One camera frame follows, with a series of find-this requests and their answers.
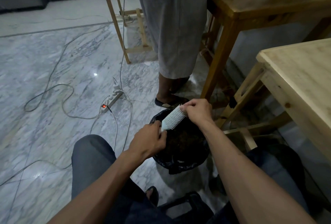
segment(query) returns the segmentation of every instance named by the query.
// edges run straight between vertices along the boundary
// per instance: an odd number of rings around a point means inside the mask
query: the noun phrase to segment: forearm
[[[315,223],[211,121],[200,126],[240,223]]]
[[[49,223],[101,223],[119,191],[140,163],[132,155],[123,152],[99,179],[68,203]]]

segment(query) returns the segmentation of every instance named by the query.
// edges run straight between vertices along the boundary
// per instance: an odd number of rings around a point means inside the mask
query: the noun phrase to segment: pant leg
[[[72,152],[72,199],[97,180],[116,160],[111,146],[98,135],[78,140]],[[145,193],[129,179],[111,207],[105,222],[123,223],[133,208],[153,209]]]
[[[140,0],[159,72],[178,79],[192,74],[207,21],[207,0]]]
[[[267,175],[269,175],[275,182],[281,186],[293,199],[295,199],[305,210],[308,211],[307,203],[304,199],[304,195],[302,192],[303,189],[301,185],[298,184],[304,182],[299,180],[304,180],[301,174],[303,174],[303,166],[301,164],[299,156],[290,148],[284,145],[274,145],[273,153],[278,153],[280,155],[272,155],[265,148],[255,148],[248,152],[246,156],[259,168],[261,168]],[[292,167],[288,169],[287,164],[283,161],[279,161],[279,157],[282,153],[280,152],[286,151],[286,154],[292,155],[292,157],[287,157],[286,162],[291,162],[291,164],[296,164],[296,167]],[[223,209],[217,212],[209,221],[208,224],[239,224],[238,219],[234,213],[234,210],[231,206],[231,203],[228,202]]]

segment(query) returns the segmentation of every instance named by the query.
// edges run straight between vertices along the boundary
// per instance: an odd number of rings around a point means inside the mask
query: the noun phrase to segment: dark pants
[[[255,151],[255,153],[253,151],[250,159],[307,210],[297,184],[278,159],[264,151]],[[102,137],[88,135],[78,140],[72,153],[72,198],[97,180],[115,160],[113,149]],[[105,223],[171,222],[171,219],[150,203],[145,193],[131,179],[124,185],[105,218]],[[237,222],[234,211],[228,203],[208,223]]]

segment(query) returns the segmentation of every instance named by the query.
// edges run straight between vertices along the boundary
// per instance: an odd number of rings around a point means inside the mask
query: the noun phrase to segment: left hand
[[[127,150],[140,163],[154,156],[166,147],[167,131],[159,134],[161,122],[144,125],[135,135]]]

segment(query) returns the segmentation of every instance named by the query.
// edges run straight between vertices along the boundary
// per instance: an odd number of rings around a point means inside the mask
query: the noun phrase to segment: black plastic stool
[[[187,213],[174,218],[174,223],[205,224],[214,215],[213,211],[205,202],[202,201],[200,195],[197,192],[187,193],[182,198],[158,206],[158,209],[166,214],[166,211],[169,208],[183,204],[185,202],[188,202],[192,209]]]

